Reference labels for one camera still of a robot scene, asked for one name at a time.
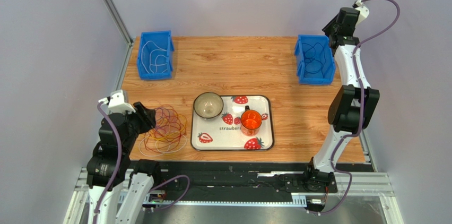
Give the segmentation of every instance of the red cup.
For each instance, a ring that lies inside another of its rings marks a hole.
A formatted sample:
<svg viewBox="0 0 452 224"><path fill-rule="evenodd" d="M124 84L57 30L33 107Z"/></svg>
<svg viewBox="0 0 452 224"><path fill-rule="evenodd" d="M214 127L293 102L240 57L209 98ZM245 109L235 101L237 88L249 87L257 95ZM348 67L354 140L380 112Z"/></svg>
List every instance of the red cup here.
<svg viewBox="0 0 452 224"><path fill-rule="evenodd" d="M262 118L257 111L250 110L245 106L245 112L240 117L240 130L247 136L256 135L262 125Z"/></svg>

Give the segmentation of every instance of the wooden tabletop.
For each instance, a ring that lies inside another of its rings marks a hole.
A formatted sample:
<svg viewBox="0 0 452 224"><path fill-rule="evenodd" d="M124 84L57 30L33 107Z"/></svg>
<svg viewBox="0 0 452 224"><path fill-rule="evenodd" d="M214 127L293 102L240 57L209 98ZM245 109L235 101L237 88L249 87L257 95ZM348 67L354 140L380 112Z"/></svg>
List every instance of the wooden tabletop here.
<svg viewBox="0 0 452 224"><path fill-rule="evenodd" d="M188 141L177 153L151 158L138 150L141 135L131 159L307 162L318 152L329 129L328 108L341 80L337 70L332 85L299 84L293 55L296 37L173 37L173 42L173 78L143 81L136 67L140 45L136 38L123 83L129 102L140 101L148 108L158 107L154 100L172 105L187 117L190 140L193 102L199 94L264 95L272 106L274 146L260 152L197 151ZM364 162L357 138L347 145L340 161Z"/></svg>

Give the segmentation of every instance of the blue plastic bin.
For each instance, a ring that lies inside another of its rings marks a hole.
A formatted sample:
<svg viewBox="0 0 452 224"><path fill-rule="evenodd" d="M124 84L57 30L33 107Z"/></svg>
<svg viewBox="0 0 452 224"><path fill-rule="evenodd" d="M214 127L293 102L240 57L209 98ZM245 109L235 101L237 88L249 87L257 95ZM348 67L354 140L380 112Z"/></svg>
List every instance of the blue plastic bin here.
<svg viewBox="0 0 452 224"><path fill-rule="evenodd" d="M142 80L171 78L174 45L171 31L141 33L136 66Z"/></svg>
<svg viewBox="0 0 452 224"><path fill-rule="evenodd" d="M326 36L298 35L295 46L300 84L329 85L336 72L329 39Z"/></svg>

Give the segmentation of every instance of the robotic hand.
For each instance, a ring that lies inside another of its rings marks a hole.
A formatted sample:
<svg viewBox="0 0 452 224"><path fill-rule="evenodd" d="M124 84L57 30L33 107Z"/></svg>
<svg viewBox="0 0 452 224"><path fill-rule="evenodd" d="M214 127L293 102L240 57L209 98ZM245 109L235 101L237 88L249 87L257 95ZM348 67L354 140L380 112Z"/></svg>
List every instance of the robotic hand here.
<svg viewBox="0 0 452 224"><path fill-rule="evenodd" d="M328 111L328 135L304 173L305 188L310 191L323 192L325 187L330 185L334 179L337 159L352 138L350 135L359 131L360 105L364 105L362 128L366 128L380 97L379 91L372 89L366 80L361 65L360 48L355 50L359 39L353 36L355 26L369 15L369 9L363 5L362 0L358 0L353 7L341 8L339 14L322 29L329 37L329 47L333 50L334 59L339 66L342 87ZM364 102L359 101L362 88Z"/></svg>
<svg viewBox="0 0 452 224"><path fill-rule="evenodd" d="M141 205L154 183L160 183L161 170L158 162L140 160L131 173L129 192L116 214L119 195L123 189L126 170L131 164L130 152L138 135L155 127L155 110L145 108L140 102L127 103L127 92L112 92L110 97L99 100L108 105L112 112L108 115L118 131L121 145L104 118L99 129L100 142L93 150L93 157L88 162L87 184L89 185L90 211L89 223L135 223ZM121 147L119 167L116 166L118 147ZM94 215L94 208L99 202L99 213Z"/></svg>

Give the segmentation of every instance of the pile of colorful wires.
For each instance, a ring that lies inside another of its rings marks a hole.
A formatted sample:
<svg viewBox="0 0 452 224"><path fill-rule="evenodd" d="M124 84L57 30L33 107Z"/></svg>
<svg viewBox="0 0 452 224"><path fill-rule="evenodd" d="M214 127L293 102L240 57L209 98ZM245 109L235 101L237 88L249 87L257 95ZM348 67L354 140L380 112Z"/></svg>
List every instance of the pile of colorful wires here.
<svg viewBox="0 0 452 224"><path fill-rule="evenodd" d="M187 118L178 114L171 105L155 108L155 121L155 128L147 132L138 145L142 155L158 157L171 154L180 151L187 144Z"/></svg>

